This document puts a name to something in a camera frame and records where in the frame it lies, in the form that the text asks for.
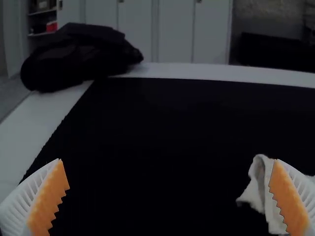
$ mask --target towel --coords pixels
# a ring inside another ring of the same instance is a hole
[[[236,199],[240,206],[242,203],[249,203],[250,206],[258,212],[265,214],[268,223],[269,233],[274,235],[288,235],[286,224],[283,223],[284,217],[280,215],[280,208],[277,202],[272,199],[273,194],[269,192],[269,180],[274,165],[274,159],[265,155],[256,155],[248,175],[251,178],[250,183],[242,195]],[[315,176],[306,176],[315,183]]]

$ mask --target white table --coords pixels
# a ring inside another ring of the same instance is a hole
[[[144,63],[122,77],[219,80],[315,88],[315,74],[227,65]],[[91,83],[85,82],[55,93],[34,92],[0,124],[0,202],[17,186]]]

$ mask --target black jacket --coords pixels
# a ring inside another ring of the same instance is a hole
[[[53,92],[84,80],[126,73],[141,52],[110,27],[68,23],[25,60],[21,79],[29,90]]]

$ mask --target cabinet door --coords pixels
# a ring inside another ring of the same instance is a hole
[[[117,0],[86,0],[86,23],[117,29]]]
[[[231,0],[201,0],[195,5],[194,63],[228,64]]]
[[[143,56],[152,61],[152,0],[122,0],[118,4],[118,30]]]
[[[85,22],[85,1],[84,0],[57,0],[57,21],[58,28],[69,22]]]
[[[192,61],[194,1],[159,1],[159,62]]]

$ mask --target shelf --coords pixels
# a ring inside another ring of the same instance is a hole
[[[34,16],[34,15],[48,13],[48,12],[54,12],[54,11],[57,11],[57,9],[54,8],[54,9],[50,9],[50,10],[46,10],[46,11],[33,12],[33,13],[30,13],[29,16]]]
[[[55,33],[56,31],[53,31],[53,32],[44,32],[44,33],[30,33],[28,36],[29,37],[38,37],[38,36],[44,36],[44,35],[48,35],[48,34],[53,34]]]

